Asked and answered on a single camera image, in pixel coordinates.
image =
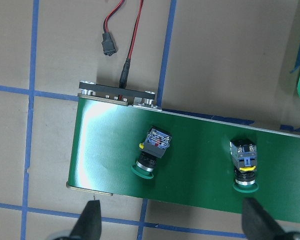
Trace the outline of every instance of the cable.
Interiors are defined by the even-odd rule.
[[[139,11],[138,11],[138,15],[137,15],[136,20],[135,20],[132,39],[131,39],[129,52],[128,52],[128,56],[127,56],[128,59],[131,59],[132,51],[134,49],[135,40],[136,40],[136,36],[137,36],[137,30],[138,30],[138,25],[139,25],[139,20],[140,20],[140,15],[141,15],[141,10],[142,10],[143,5],[144,5],[144,0],[140,0]]]
[[[108,33],[109,32],[109,29],[108,29],[108,21],[109,21],[109,18],[111,18],[113,16],[113,14],[115,14],[118,9],[124,4],[125,0],[121,0],[118,5],[109,13],[108,16],[106,16],[104,22],[103,22],[103,31],[104,33]]]
[[[135,41],[136,41],[137,30],[138,30],[138,25],[139,25],[139,20],[140,20],[140,15],[141,15],[141,10],[142,10],[143,5],[144,5],[144,0],[140,0],[139,11],[138,11],[138,15],[136,17],[135,24],[134,24],[134,29],[133,29],[132,39],[131,39],[131,43],[130,43],[130,47],[129,47],[128,56],[123,65],[123,69],[122,69],[120,80],[119,80],[119,88],[121,88],[121,89],[125,89],[127,86],[130,61],[131,61],[132,51],[134,49],[134,45],[135,45]]]

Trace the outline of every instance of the metal edge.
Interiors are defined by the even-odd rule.
[[[108,99],[108,98],[103,98],[103,97],[99,97],[99,96],[85,95],[85,94],[78,93],[78,97],[82,98],[82,99],[89,99],[89,100],[94,100],[94,101],[108,103],[108,104],[117,104],[117,105],[122,105],[122,106],[128,106],[128,102],[126,102],[126,101]]]
[[[153,111],[153,112],[156,112],[156,113],[175,115],[175,116],[180,116],[180,117],[184,117],[184,118],[197,119],[197,120],[211,122],[211,123],[223,124],[223,125],[228,125],[228,126],[233,126],[233,127],[240,127],[240,128],[243,128],[243,129],[261,131],[261,132],[271,133],[271,134],[279,134],[279,135],[283,135],[283,136],[294,137],[294,138],[299,138],[300,139],[300,135],[297,135],[297,134],[292,134],[292,133],[287,133],[287,132],[277,131],[277,130],[269,130],[269,129],[264,129],[264,128],[258,128],[258,127],[254,127],[254,126],[241,125],[241,124],[231,123],[231,122],[212,120],[212,119],[201,118],[201,117],[197,117],[197,116],[189,116],[189,115],[184,115],[184,114],[169,112],[169,111],[163,111],[163,110],[158,111],[156,109],[151,109],[151,108],[147,109],[146,107],[141,108],[141,107],[136,107],[136,106],[133,106],[133,105],[128,105],[128,102],[125,102],[125,101],[112,100],[112,99],[102,98],[102,97],[93,96],[93,95],[92,96],[91,95],[84,95],[84,94],[81,94],[81,93],[78,93],[78,97],[83,98],[83,99],[89,99],[89,100],[104,102],[104,103],[128,106],[128,107],[135,108],[135,109],[140,109],[140,110]]]
[[[129,107],[134,107],[137,109],[146,109],[146,110],[151,110],[151,111],[155,111],[155,112],[162,112],[161,108],[154,108],[154,107],[148,107],[148,106],[139,106],[139,105],[129,105]]]
[[[284,135],[284,136],[294,137],[294,138],[299,138],[300,139],[300,135],[292,134],[292,133],[287,133],[287,132],[283,132],[283,131],[270,130],[270,129],[258,128],[258,127],[254,127],[254,126],[241,125],[241,124],[237,124],[237,123],[230,123],[230,122],[212,120],[212,119],[201,118],[201,117],[197,117],[197,116],[183,115],[183,114],[180,114],[180,113],[169,112],[169,111],[162,111],[161,113],[163,113],[163,114],[170,114],[170,115],[176,115],[176,116],[180,116],[180,117],[186,117],[186,118],[190,118],[190,119],[197,119],[197,120],[211,122],[211,123],[229,125],[229,126],[233,126],[233,127],[240,127],[240,128],[243,128],[243,129],[261,131],[261,132],[266,132],[266,133],[271,133],[271,134],[279,134],[279,135]]]
[[[92,194],[101,194],[101,195],[106,195],[106,196],[114,195],[113,193],[110,193],[110,192],[97,191],[97,190],[91,190],[91,189],[86,189],[86,188],[77,187],[77,186],[71,186],[71,185],[69,185],[68,182],[66,182],[65,186],[67,189],[77,190],[77,191],[81,191],[81,192],[87,192],[87,193],[92,193]]]
[[[243,186],[250,186],[252,184],[254,184],[256,182],[256,180],[252,180],[252,181],[239,181],[239,180],[235,180],[235,182],[239,185],[243,185]]]
[[[143,166],[140,162],[136,161],[135,163],[139,168],[151,173],[154,171],[154,168],[150,168],[150,167],[146,167],[146,166]]]
[[[115,95],[124,95],[128,97],[141,97],[143,99],[150,99],[150,100],[155,100],[156,98],[156,95],[152,94],[153,92],[137,91],[132,89],[101,85],[91,81],[80,81],[79,89],[87,92],[100,92],[100,93],[108,93],[108,94],[115,94]]]

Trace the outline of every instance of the yellow terminal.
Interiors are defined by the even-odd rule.
[[[245,166],[245,167],[240,167],[239,170],[241,171],[253,171],[256,169],[256,166]]]

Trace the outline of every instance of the wire connector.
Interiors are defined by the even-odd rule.
[[[128,74],[129,74],[129,68],[130,68],[130,59],[127,58],[125,60],[125,63],[123,65],[123,69],[121,72],[121,76],[120,76],[120,81],[119,81],[119,88],[121,89],[125,89],[127,86],[127,81],[128,81]]]
[[[111,56],[112,54],[115,54],[117,52],[114,41],[111,38],[111,35],[109,32],[102,34],[102,47],[103,47],[103,53],[104,55]]]

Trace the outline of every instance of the red wire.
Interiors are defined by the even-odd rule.
[[[141,9],[142,9],[143,4],[144,4],[144,0],[140,0],[139,12],[138,12],[138,15],[137,15],[136,21],[135,21],[135,27],[134,27],[134,31],[133,31],[134,33],[133,33],[132,41],[131,41],[131,48],[128,53],[128,59],[131,59],[132,51],[134,49],[136,35],[137,35],[137,29],[138,29],[138,25],[139,25],[139,19],[140,19]]]
[[[109,29],[108,29],[108,20],[109,20],[111,14],[112,14],[114,11],[116,11],[118,8],[120,8],[121,4],[122,4],[124,1],[125,1],[125,0],[121,0],[121,1],[118,3],[118,5],[117,5],[117,6],[109,13],[109,15],[106,16],[106,18],[105,18],[105,20],[104,20],[106,32],[109,32]]]

